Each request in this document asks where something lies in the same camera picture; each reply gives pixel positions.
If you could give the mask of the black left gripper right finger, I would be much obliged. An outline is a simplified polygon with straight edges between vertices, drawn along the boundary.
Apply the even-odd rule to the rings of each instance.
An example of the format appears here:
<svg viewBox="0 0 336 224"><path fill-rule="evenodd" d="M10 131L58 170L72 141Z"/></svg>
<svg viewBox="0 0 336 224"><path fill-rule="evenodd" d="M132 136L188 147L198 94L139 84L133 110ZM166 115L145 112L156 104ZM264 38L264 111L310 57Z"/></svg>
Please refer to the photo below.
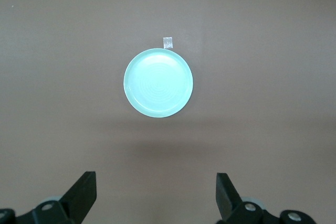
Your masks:
<svg viewBox="0 0 336 224"><path fill-rule="evenodd" d="M221 216L216 224L282 224L258 204L243 201L226 173L216 175L216 203Z"/></svg>

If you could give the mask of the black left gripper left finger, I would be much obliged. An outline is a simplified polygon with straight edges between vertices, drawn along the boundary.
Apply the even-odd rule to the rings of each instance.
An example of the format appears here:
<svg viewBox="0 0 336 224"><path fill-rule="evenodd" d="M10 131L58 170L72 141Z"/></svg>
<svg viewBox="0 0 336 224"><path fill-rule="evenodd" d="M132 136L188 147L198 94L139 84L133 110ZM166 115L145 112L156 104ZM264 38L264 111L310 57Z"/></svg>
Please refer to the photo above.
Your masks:
<svg viewBox="0 0 336 224"><path fill-rule="evenodd" d="M82 224L96 199L96 173L84 172L59 200L39 204L14 224Z"/></svg>

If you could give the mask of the light green round plate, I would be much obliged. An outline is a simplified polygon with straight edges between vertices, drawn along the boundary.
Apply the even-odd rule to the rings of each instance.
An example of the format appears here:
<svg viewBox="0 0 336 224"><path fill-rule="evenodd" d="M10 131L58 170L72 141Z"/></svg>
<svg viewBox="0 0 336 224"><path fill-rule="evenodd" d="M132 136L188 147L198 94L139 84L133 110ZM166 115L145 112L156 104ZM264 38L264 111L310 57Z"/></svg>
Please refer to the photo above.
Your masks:
<svg viewBox="0 0 336 224"><path fill-rule="evenodd" d="M141 114L165 118L181 111L193 92L193 75L177 53L153 48L128 64L123 88L128 102Z"/></svg>

